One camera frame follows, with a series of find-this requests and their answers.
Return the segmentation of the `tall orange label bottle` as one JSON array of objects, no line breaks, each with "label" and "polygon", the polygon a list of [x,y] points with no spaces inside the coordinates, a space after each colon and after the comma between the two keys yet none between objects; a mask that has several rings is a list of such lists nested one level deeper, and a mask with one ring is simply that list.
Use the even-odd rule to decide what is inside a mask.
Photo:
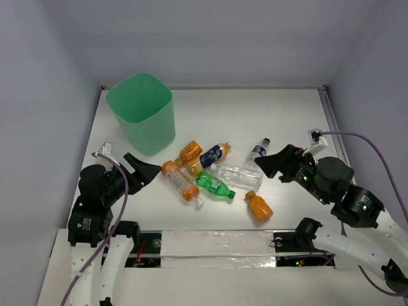
[{"label": "tall orange label bottle", "polygon": [[162,165],[161,173],[184,201],[193,204],[197,209],[204,205],[204,201],[200,198],[198,187],[184,174],[175,162],[165,162]]}]

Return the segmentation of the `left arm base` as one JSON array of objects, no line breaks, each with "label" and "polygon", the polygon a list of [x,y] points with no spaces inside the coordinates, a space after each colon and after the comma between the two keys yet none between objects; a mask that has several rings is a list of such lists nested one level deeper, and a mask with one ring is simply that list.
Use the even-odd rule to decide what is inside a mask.
[{"label": "left arm base", "polygon": [[159,268],[161,266],[161,231],[142,231],[125,261],[126,268]]}]

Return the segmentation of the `large clear water bottle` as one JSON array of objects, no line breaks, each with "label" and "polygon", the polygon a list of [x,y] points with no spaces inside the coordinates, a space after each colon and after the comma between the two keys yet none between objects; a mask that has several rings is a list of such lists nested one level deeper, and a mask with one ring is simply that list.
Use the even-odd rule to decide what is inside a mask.
[{"label": "large clear water bottle", "polygon": [[263,183],[264,173],[262,171],[248,169],[234,164],[213,163],[210,166],[210,171],[221,180],[250,190],[257,191]]}]

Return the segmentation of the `green plastic bottle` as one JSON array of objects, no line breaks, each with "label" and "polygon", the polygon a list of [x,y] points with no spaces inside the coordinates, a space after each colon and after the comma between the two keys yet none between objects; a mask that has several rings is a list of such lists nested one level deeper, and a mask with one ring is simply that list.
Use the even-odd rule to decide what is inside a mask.
[{"label": "green plastic bottle", "polygon": [[208,172],[201,172],[196,178],[199,187],[204,188],[215,196],[233,199],[236,192],[232,191],[223,181]]}]

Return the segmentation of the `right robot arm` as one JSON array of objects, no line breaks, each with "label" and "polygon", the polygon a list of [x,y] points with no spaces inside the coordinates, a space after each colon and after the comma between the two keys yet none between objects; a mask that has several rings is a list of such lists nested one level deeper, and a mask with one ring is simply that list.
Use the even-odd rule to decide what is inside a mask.
[{"label": "right robot arm", "polygon": [[352,168],[337,157],[315,160],[309,151],[293,145],[257,157],[255,163],[268,178],[280,173],[282,183],[296,182],[318,202],[331,204],[331,215],[375,244],[363,245],[304,217],[291,233],[292,245],[301,251],[328,251],[343,256],[358,265],[361,272],[370,270],[384,281],[388,287],[384,294],[407,297],[407,233],[374,193],[352,183]]}]

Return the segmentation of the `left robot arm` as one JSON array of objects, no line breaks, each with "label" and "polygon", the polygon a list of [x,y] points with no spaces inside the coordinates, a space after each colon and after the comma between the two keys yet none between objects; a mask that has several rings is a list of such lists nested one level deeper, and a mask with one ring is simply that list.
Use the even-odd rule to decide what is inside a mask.
[{"label": "left robot arm", "polygon": [[71,284],[62,305],[116,304],[128,256],[141,244],[138,223],[122,220],[128,198],[161,171],[130,153],[124,159],[133,172],[111,156],[100,152],[93,156],[108,162],[111,169],[96,163],[80,172],[80,194],[68,221]]}]

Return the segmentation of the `clear Pepsi bottle black cap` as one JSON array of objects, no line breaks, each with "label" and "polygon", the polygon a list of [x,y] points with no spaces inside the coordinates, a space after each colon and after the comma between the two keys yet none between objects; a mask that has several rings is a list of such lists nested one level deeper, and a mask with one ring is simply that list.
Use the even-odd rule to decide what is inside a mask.
[{"label": "clear Pepsi bottle black cap", "polygon": [[258,157],[265,157],[267,155],[269,144],[270,140],[268,138],[264,138],[258,142],[247,155],[244,166],[246,168],[258,168],[258,165],[254,160]]}]

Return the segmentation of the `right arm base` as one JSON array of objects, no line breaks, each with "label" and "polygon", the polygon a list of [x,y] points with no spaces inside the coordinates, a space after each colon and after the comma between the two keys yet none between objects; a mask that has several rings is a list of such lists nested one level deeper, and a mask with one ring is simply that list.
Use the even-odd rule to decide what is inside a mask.
[{"label": "right arm base", "polygon": [[335,268],[335,255],[297,238],[294,231],[275,231],[270,247],[275,250],[277,267],[327,266]]}]

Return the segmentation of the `short orange bottle yellow cap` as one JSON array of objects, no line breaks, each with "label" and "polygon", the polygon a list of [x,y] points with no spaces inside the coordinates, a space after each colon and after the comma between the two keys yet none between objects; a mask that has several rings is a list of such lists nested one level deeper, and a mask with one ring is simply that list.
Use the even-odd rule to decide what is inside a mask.
[{"label": "short orange bottle yellow cap", "polygon": [[174,162],[179,168],[181,168],[186,163],[197,158],[202,152],[203,149],[193,140],[180,151],[178,158],[176,158]]}]

